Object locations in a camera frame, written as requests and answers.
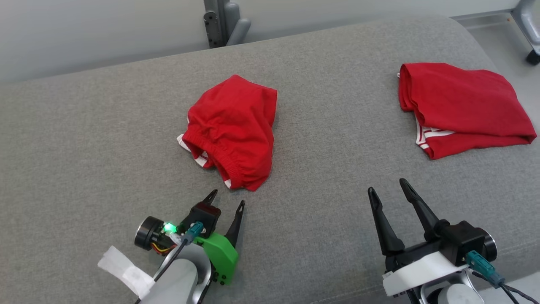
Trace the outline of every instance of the caster wheel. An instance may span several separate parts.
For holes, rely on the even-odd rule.
[[[538,63],[540,63],[540,55],[537,54],[534,50],[532,50],[527,55],[527,58],[525,60],[532,65],[537,65]]]

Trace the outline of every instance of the camera lens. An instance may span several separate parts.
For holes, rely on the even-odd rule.
[[[160,219],[156,219],[153,216],[147,217],[146,220],[140,224],[139,229],[137,229],[135,246],[146,250],[152,249],[150,243],[158,241],[163,224],[164,222]]]
[[[497,244],[495,244],[495,240],[489,233],[487,233],[482,228],[477,228],[479,231],[482,232],[482,234],[485,236],[484,239],[484,247],[482,248],[482,256],[490,262],[495,261],[497,258]]]

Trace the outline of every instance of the teal connector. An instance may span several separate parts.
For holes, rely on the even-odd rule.
[[[495,271],[495,267],[486,260],[480,253],[472,250],[465,256],[467,264],[474,271],[479,272],[495,288],[499,288],[504,283],[504,277]]]
[[[195,224],[193,224],[193,226],[191,226],[187,231],[186,233],[182,236],[181,238],[181,242],[183,242],[184,240],[187,240],[187,244],[186,245],[189,245],[191,243],[193,243],[193,240],[199,236],[199,234],[201,234],[201,232],[203,231],[204,229],[204,226],[203,226],[203,223],[201,222],[195,222]]]

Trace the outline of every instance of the led light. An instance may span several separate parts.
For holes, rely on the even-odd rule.
[[[165,223],[163,231],[168,233],[176,233],[176,226],[171,223]]]

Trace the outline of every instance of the red cloth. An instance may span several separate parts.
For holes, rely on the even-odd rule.
[[[215,165],[229,188],[255,191],[272,168],[277,98],[276,90],[233,75],[191,107],[178,141],[204,168]]]
[[[400,70],[399,97],[401,109],[416,116],[416,143],[432,159],[536,138],[512,85],[491,71],[406,63]]]

